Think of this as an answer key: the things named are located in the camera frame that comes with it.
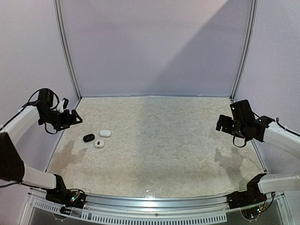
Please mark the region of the black charging case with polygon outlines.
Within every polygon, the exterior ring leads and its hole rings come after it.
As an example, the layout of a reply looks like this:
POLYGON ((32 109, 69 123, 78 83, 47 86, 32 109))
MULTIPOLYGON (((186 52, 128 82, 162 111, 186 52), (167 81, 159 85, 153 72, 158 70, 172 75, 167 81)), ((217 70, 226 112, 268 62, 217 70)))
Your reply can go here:
POLYGON ((85 136, 83 137, 83 141, 84 141, 85 143, 91 142, 91 141, 93 141, 94 139, 95 139, 95 135, 94 135, 94 134, 88 134, 88 135, 85 135, 85 136))

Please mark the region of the small white charging case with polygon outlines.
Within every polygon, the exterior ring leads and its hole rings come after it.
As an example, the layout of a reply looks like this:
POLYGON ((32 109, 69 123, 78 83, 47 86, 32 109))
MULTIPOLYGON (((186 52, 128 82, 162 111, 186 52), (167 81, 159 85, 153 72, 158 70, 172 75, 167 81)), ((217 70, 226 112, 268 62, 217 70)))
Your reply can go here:
POLYGON ((105 142, 103 140, 97 140, 94 142, 94 147, 97 149, 101 149, 105 146, 105 142))

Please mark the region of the white oval charging case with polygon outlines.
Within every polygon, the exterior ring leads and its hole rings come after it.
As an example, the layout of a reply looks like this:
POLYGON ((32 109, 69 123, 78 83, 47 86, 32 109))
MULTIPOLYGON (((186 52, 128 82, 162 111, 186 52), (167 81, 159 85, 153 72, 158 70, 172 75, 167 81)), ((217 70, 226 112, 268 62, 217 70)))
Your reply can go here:
POLYGON ((110 130, 100 130, 99 136, 100 137, 110 137, 112 135, 112 132, 110 130))

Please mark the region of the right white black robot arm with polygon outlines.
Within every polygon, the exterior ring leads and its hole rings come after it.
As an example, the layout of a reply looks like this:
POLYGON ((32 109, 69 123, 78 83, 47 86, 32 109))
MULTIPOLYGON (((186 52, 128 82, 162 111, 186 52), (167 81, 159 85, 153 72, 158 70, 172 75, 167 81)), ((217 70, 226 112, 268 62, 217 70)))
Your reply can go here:
MULTIPOLYGON (((219 115, 216 130, 244 140, 242 146, 251 140, 270 145, 299 158, 300 134, 279 123, 279 118, 258 116, 253 112, 248 100, 241 100, 230 104, 232 116, 219 115)), ((242 200, 246 204, 253 204, 261 194, 279 191, 299 191, 300 173, 261 173, 247 183, 247 190, 242 200)))

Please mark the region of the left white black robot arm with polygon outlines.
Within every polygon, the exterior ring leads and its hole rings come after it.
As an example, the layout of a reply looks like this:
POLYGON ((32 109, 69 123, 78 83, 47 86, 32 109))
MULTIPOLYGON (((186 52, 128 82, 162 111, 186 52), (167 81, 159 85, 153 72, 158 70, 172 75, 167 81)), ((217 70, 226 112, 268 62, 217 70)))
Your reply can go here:
POLYGON ((49 88, 35 91, 36 100, 29 99, 8 122, 0 127, 0 178, 7 186, 20 184, 29 187, 50 189, 59 203, 66 203, 70 194, 58 183, 58 175, 34 169, 21 159, 16 144, 34 125, 51 125, 52 135, 81 124, 82 118, 75 109, 68 110, 68 99, 59 99, 49 88))

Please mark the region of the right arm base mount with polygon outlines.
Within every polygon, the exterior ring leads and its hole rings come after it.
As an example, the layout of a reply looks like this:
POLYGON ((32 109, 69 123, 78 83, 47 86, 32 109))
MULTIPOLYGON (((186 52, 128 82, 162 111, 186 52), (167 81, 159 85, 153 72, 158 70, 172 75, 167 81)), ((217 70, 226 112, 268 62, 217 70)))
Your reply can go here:
POLYGON ((265 203, 267 196, 259 189, 247 189, 245 191, 234 191, 226 196, 226 201, 230 209, 242 208, 258 203, 265 203))

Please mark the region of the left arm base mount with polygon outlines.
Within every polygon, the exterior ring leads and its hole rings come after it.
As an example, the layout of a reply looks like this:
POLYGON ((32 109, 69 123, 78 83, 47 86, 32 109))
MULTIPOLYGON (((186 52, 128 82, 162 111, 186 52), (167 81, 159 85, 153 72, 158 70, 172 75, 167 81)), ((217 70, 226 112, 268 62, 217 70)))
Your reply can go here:
POLYGON ((86 202, 86 194, 81 189, 46 189, 46 200, 64 205, 66 208, 83 209, 86 202))

